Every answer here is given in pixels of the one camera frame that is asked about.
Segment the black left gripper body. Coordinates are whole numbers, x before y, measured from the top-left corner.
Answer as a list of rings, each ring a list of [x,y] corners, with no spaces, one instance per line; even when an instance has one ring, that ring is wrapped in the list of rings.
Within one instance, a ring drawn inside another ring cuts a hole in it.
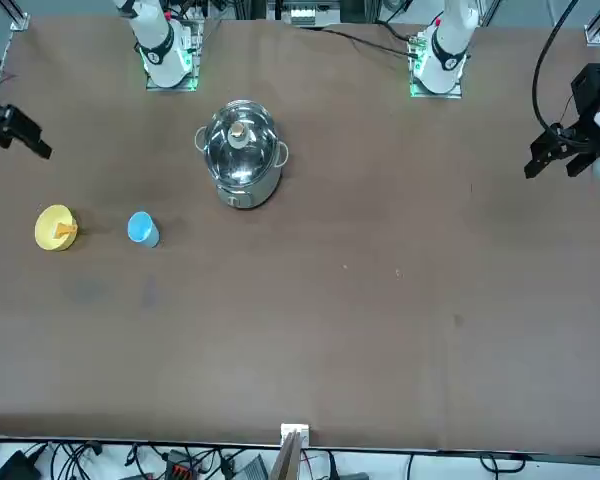
[[[600,108],[600,63],[588,63],[571,82],[578,118],[562,135],[572,142],[600,152],[600,127],[594,116]]]

